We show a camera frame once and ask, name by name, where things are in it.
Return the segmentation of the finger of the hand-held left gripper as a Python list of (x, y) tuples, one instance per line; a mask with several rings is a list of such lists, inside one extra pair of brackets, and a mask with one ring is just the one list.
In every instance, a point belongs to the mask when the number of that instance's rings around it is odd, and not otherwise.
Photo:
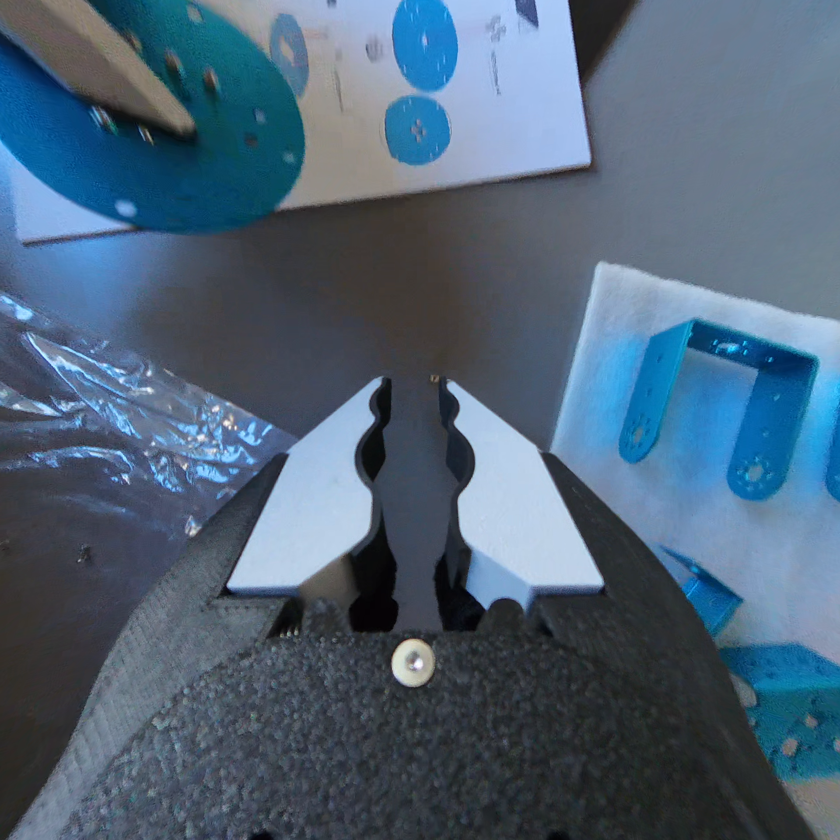
[(85, 1), (2, 1), (2, 35), (78, 98), (189, 138), (192, 115)]

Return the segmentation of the clear plastic bag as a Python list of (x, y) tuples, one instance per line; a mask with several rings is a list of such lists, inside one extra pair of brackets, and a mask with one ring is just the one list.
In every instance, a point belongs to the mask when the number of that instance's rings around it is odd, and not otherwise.
[(35, 494), (191, 538), (288, 431), (110, 341), (1, 296), (2, 499)]

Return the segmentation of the white foam pad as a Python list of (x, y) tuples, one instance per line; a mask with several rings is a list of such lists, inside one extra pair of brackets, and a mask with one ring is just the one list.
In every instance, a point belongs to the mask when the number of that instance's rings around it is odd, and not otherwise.
[[(649, 338), (703, 319), (818, 361), (791, 468), (768, 500), (736, 497), (727, 468), (755, 373), (689, 350), (661, 435), (640, 463), (619, 436)], [(838, 406), (838, 321), (595, 268), (551, 451), (646, 543), (684, 554), (744, 600), (726, 645), (799, 642), (838, 661), (838, 501), (826, 488)]]

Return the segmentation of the white assembly guide sheet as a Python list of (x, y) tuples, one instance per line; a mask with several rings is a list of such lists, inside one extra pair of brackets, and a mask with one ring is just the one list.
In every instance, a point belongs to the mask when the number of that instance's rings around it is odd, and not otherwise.
[[(269, 215), (592, 162), (568, 2), (199, 3), (251, 37), (297, 98), (304, 162)], [(2, 165), (24, 245), (168, 233), (70, 202), (3, 144)]]

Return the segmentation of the blue U bracket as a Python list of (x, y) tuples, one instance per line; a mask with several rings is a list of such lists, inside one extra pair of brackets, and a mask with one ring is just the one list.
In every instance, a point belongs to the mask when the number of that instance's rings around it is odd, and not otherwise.
[(810, 353), (714, 322), (695, 318), (648, 340), (618, 438), (619, 455), (636, 464), (657, 444), (688, 350), (756, 371), (727, 482), (746, 501), (770, 499), (788, 476), (819, 362)]
[(831, 497), (839, 502), (839, 454), (840, 454), (840, 416), (839, 399), (837, 399), (836, 411), (833, 420), (833, 430), (829, 448), (827, 451), (825, 486)]

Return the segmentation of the blue perforated bracket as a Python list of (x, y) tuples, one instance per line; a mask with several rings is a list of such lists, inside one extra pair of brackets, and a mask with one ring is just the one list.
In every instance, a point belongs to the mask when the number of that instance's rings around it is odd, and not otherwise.
[(723, 647), (723, 664), (754, 700), (753, 734), (783, 781), (839, 773), (839, 666), (800, 644)]

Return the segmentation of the teal round metal disc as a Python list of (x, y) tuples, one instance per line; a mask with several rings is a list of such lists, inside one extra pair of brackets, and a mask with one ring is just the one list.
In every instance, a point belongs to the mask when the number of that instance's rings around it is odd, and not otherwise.
[[(119, 135), (98, 129), (95, 106), (64, 89), (2, 36), (2, 144), (32, 176), (86, 210), (139, 228), (216, 233), (272, 213), (291, 191), (305, 156), (298, 101), (251, 37), (199, 2), (92, 2), (192, 115), (178, 139), (108, 111)], [(177, 85), (165, 51), (181, 59)], [(205, 67), (220, 95), (209, 96)], [(142, 141), (147, 126), (155, 147)]]

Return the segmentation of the black flat panel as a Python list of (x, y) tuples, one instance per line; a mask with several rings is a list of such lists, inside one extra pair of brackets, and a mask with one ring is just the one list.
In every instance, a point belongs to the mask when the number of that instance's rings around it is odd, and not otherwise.
[(636, 1), (569, 1), (581, 82), (586, 82)]

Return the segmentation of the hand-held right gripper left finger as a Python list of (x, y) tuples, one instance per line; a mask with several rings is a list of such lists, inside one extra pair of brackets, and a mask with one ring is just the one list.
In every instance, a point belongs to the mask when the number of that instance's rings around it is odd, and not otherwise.
[(226, 588), (303, 601), (370, 597), (392, 560), (375, 479), (392, 383), (374, 378), (295, 443)]

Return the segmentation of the small blue L bracket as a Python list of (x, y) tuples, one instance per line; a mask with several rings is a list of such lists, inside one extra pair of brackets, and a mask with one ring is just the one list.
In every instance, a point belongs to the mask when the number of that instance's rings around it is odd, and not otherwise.
[(654, 549), (712, 638), (718, 638), (743, 599), (698, 562), (664, 545)]

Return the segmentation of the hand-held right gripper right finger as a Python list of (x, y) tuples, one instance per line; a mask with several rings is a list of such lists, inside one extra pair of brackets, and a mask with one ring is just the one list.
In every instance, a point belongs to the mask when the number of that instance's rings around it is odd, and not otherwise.
[(438, 387), (455, 479), (444, 577), (484, 610), (544, 596), (599, 595), (605, 582), (542, 451), (452, 380)]

